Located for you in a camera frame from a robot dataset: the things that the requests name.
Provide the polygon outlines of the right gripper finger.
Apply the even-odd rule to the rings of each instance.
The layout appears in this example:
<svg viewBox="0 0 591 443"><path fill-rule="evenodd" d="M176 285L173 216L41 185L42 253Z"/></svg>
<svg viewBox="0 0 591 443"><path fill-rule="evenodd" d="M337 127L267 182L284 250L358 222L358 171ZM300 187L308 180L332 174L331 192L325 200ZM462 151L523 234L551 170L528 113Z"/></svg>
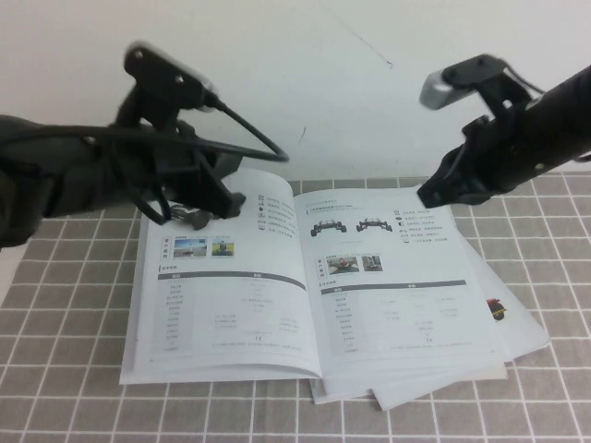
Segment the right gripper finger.
<svg viewBox="0 0 591 443"><path fill-rule="evenodd" d="M460 151L450 151L441 160L436 172L417 190L424 206L447 206L460 202L462 174L458 163Z"/></svg>
<svg viewBox="0 0 591 443"><path fill-rule="evenodd" d="M431 206L442 207L455 204L480 205L489 200L487 192L472 192L465 189L439 189L431 192Z"/></svg>

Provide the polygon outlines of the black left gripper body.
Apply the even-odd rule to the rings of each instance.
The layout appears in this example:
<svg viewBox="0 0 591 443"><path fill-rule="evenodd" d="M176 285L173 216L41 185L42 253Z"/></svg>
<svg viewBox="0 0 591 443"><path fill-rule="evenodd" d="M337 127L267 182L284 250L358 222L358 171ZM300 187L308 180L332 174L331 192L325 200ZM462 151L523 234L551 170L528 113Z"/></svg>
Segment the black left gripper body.
<svg viewBox="0 0 591 443"><path fill-rule="evenodd" d="M170 201L218 217L231 215L231 192L216 175L217 154L182 148L173 136L197 141L195 129L179 121L171 132L134 131L139 140L112 141L110 166L126 197L148 217L170 217Z"/></svg>

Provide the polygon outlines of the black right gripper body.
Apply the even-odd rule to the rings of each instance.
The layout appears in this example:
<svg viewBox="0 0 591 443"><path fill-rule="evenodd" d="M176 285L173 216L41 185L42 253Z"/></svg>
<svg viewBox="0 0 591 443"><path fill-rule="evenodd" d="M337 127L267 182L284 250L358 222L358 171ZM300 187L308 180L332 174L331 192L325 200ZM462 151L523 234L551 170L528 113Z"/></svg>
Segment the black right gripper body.
<svg viewBox="0 0 591 443"><path fill-rule="evenodd" d="M456 194L506 194L531 179L531 125L479 117L463 129L454 161Z"/></svg>

